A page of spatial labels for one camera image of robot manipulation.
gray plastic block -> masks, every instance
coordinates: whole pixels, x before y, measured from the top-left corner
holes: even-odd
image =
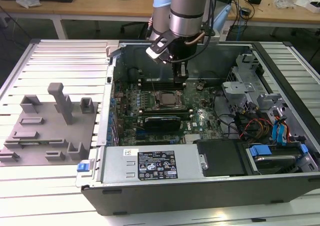
[[[20,159],[15,162],[0,162],[1,166],[31,166],[31,165],[74,165],[80,160],[73,160],[67,153],[69,142],[78,150],[78,145],[82,142],[85,148],[85,158],[88,158],[94,125],[96,121],[98,103],[94,102],[94,113],[83,114],[80,102],[73,103],[73,124],[67,125],[61,114],[55,109],[55,102],[44,102],[35,105],[38,113],[26,114],[22,112],[18,118],[12,133],[7,138],[8,147],[4,147],[2,153],[8,153],[12,148]],[[44,122],[41,125],[21,125],[21,119],[31,117],[42,117]],[[39,133],[37,139],[14,139],[13,132]],[[60,150],[65,156],[64,161],[48,161],[45,158],[46,151]]]
[[[0,152],[0,161],[1,162],[17,162],[19,160],[19,155],[15,152]]]
[[[49,141],[49,145],[53,148],[56,147],[68,147],[69,142],[66,141],[66,139],[59,139],[59,140],[51,140]]]
[[[87,156],[87,151],[84,148],[84,145],[82,142],[79,143],[79,147],[77,149],[70,142],[66,152],[67,154],[70,155],[71,159],[73,160],[83,160]]]
[[[37,131],[14,131],[12,138],[14,139],[36,139],[39,133]]]
[[[43,117],[27,117],[20,120],[21,125],[42,125],[43,123]]]
[[[74,105],[72,104],[71,100],[70,100],[70,97],[68,95],[65,95],[65,101],[66,101],[66,106],[71,110],[71,112],[73,111],[74,109]],[[59,106],[56,104],[54,105],[55,106],[55,109],[58,113],[61,113],[60,112],[60,109],[59,109]]]
[[[70,105],[67,103],[65,95],[62,93],[63,88],[64,85],[62,85],[62,83],[50,83],[48,93],[54,97],[65,123],[71,125],[73,123],[72,109],[70,109]]]
[[[95,111],[91,98],[82,98],[80,101],[80,108],[83,114],[93,114]]]
[[[22,145],[18,141],[5,141],[4,146],[6,146],[7,149],[22,149]]]
[[[36,95],[25,95],[20,103],[22,110],[26,114],[37,113],[35,105],[41,105],[41,103]]]
[[[48,161],[63,161],[65,160],[66,156],[62,153],[61,150],[56,150],[56,151],[46,151],[45,158]]]

side panel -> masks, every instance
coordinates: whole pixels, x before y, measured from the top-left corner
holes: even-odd
[[[289,202],[320,187],[320,177],[108,187],[81,192],[104,216]]]

sticker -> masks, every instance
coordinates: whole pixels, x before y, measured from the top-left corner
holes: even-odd
[[[168,180],[178,178],[174,151],[136,153],[138,155],[138,178],[141,181]]]
[[[123,156],[137,156],[139,149],[124,149]]]

blue latch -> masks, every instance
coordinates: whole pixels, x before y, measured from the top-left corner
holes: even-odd
[[[306,147],[305,144],[301,144],[300,147],[301,147],[301,150],[302,150],[302,152],[303,152],[304,155],[305,155],[306,153],[308,153],[308,148]]]
[[[77,172],[89,172],[89,164],[79,163],[78,167],[76,168]]]
[[[272,155],[268,145],[253,145],[249,150],[252,156]]]

gray post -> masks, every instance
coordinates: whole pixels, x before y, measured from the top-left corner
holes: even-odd
[[[70,107],[68,107],[66,98],[62,93],[63,88],[64,88],[64,85],[62,85],[62,83],[50,83],[48,87],[48,93],[54,97],[56,104],[58,105],[60,113],[62,114],[66,124],[72,125],[72,119],[73,119],[72,112],[71,112],[72,110],[70,109]]]

